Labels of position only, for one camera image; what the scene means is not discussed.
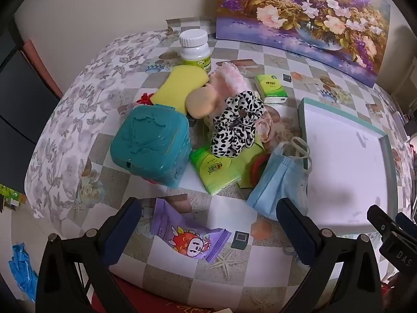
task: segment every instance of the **white bottle cap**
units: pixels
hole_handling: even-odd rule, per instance
[[[180,43],[183,47],[198,47],[207,43],[208,37],[203,29],[189,29],[180,34]]]

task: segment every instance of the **cartoon dragon illustration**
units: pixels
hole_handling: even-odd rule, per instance
[[[183,255],[189,257],[195,257],[200,253],[206,252],[210,248],[210,236],[209,234],[200,237],[198,233],[192,230],[183,230],[178,226],[176,230],[174,226],[171,226],[174,237],[172,240],[168,240],[168,243],[172,245],[172,248]]]

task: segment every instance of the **face mask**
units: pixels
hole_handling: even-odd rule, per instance
[[[307,148],[304,150],[298,143]],[[296,150],[296,156],[284,156],[284,146],[290,144]],[[310,167],[304,169],[304,159]],[[307,178],[311,172],[310,149],[307,143],[297,137],[291,142],[281,142],[272,152],[258,184],[251,192],[247,204],[262,215],[277,221],[277,203],[282,198],[289,198],[301,214],[306,215]]]

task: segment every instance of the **black and white scrunchie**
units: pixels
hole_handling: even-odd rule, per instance
[[[255,142],[255,121],[265,111],[263,103],[252,91],[226,98],[227,108],[213,119],[214,133],[211,152],[216,157],[234,158],[243,147],[250,148]]]

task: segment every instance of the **pill bottle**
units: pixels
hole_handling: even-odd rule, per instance
[[[208,35],[203,29],[189,29],[180,34],[180,55],[184,64],[203,68],[206,73],[211,71],[210,47]]]

